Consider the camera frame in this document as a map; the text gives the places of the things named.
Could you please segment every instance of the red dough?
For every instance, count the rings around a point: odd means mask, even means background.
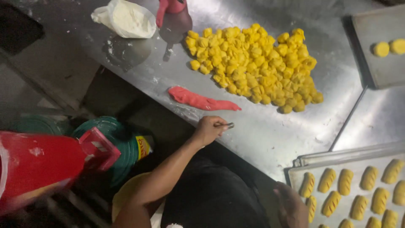
[[[174,86],[169,89],[170,96],[177,102],[188,104],[198,109],[206,111],[215,110],[242,110],[235,103],[230,101],[217,101],[212,98],[203,97],[199,94],[190,92],[183,87]]]

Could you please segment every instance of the baking tray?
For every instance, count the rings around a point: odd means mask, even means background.
[[[405,142],[401,141],[343,151],[322,152],[310,155],[303,155],[298,157],[298,163],[296,164],[296,167],[308,166],[326,161],[345,161],[361,157],[370,157],[379,155],[380,153],[387,153],[387,151],[389,151],[390,154],[400,153],[403,148],[405,148]]]
[[[354,226],[357,228],[365,227],[368,219],[371,216],[374,216],[381,221],[382,215],[374,214],[370,210],[370,207],[371,207],[372,197],[373,197],[375,189],[377,187],[383,187],[390,192],[390,197],[387,200],[386,208],[390,209],[390,210],[394,210],[398,213],[398,222],[397,222],[396,227],[400,228],[402,219],[403,219],[404,213],[405,213],[405,206],[397,206],[392,203],[392,193],[394,191],[396,183],[388,185],[388,184],[381,182],[382,174],[383,174],[385,168],[387,167],[388,163],[392,159],[405,160],[405,152],[390,154],[390,155],[386,154],[386,155],[379,156],[379,157],[374,156],[374,157],[368,157],[368,158],[357,158],[357,159],[341,161],[341,162],[333,162],[333,161],[323,162],[323,163],[319,163],[319,164],[315,164],[315,165],[309,165],[309,166],[303,166],[303,167],[299,167],[299,168],[290,169],[288,171],[288,175],[290,178],[291,187],[296,191],[299,191],[301,184],[303,182],[303,179],[304,179],[304,174],[306,172],[311,172],[315,176],[315,187],[312,192],[312,195],[315,196],[318,203],[316,206],[314,220],[312,223],[309,224],[309,227],[318,228],[320,224],[325,224],[329,227],[337,228],[343,219],[345,219],[345,218],[350,219],[349,212],[350,212],[353,200],[356,197],[356,195],[365,196],[369,200],[369,202],[367,204],[367,209],[364,212],[364,219],[362,221],[357,221],[357,220],[351,219]],[[375,186],[374,186],[373,190],[366,191],[366,190],[362,190],[360,188],[359,184],[360,184],[360,180],[361,180],[361,177],[363,175],[365,168],[370,165],[378,168],[379,173],[378,173],[378,178],[375,182]],[[318,184],[320,182],[321,176],[322,176],[325,168],[333,168],[336,171],[336,179],[333,182],[333,184],[328,192],[321,193],[321,192],[318,192]],[[329,196],[331,191],[337,191],[337,183],[339,180],[339,175],[340,175],[341,170],[344,168],[350,169],[354,173],[354,176],[352,179],[350,195],[342,196],[342,199],[340,200],[339,205],[336,208],[336,210],[334,211],[334,213],[329,218],[327,218],[326,216],[321,214],[323,203],[326,200],[326,198]],[[405,179],[405,171],[403,169],[402,172],[398,176],[398,181],[404,180],[404,179]]]
[[[376,57],[372,46],[380,41],[405,39],[405,5],[387,7],[352,16],[352,23],[377,89],[405,84],[405,54]]]

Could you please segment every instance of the white flour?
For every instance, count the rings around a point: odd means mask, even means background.
[[[150,21],[142,13],[140,6],[128,4],[126,1],[118,1],[113,12],[113,21],[121,29],[139,36],[147,36],[153,31]]]

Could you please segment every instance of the stainless steel table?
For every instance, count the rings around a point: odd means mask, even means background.
[[[330,149],[363,91],[341,16],[382,7],[372,0],[188,0],[188,10],[166,15],[163,28],[151,39],[136,40],[117,37],[106,26],[91,20],[92,11],[108,1],[14,0],[12,4],[44,26],[66,32],[100,64],[192,124],[204,115],[219,115],[234,122],[235,128],[226,132],[219,142],[278,181],[285,181],[283,169],[291,167],[297,156]],[[130,1],[154,14],[158,9],[157,0]],[[293,28],[305,31],[310,55],[318,60],[312,77],[317,89],[324,94],[322,104],[309,105],[305,112],[282,115],[274,106],[253,104],[244,97],[231,95],[219,89],[210,77],[189,69],[187,63],[191,58],[180,43],[185,31],[191,28],[202,31],[206,27],[246,28],[255,22],[274,37]],[[167,94],[167,89],[175,85],[214,99],[235,102],[242,111],[205,112],[178,104]],[[397,97],[396,103],[392,103],[390,96]],[[392,138],[389,135],[385,140],[379,136],[380,132],[367,126],[387,127],[380,122],[387,112],[377,111],[383,106],[391,110],[388,114],[400,119],[402,113],[397,113],[397,109],[405,108],[400,101],[404,96],[403,88],[367,91],[334,149],[366,145],[370,135],[381,142],[400,138],[405,132],[405,123],[399,129],[401,133],[390,132]],[[367,108],[372,108],[373,114],[370,115]],[[364,115],[368,116],[366,125],[362,125]],[[362,142],[350,144],[353,131],[367,133],[369,137],[364,136],[364,140],[358,136],[356,139]]]

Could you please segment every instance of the hand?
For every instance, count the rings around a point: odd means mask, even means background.
[[[198,122],[197,129],[190,140],[195,142],[198,147],[204,147],[228,130],[227,123],[219,116],[204,116]]]
[[[279,220],[283,228],[308,228],[308,207],[290,186],[277,182],[273,190],[278,197]]]

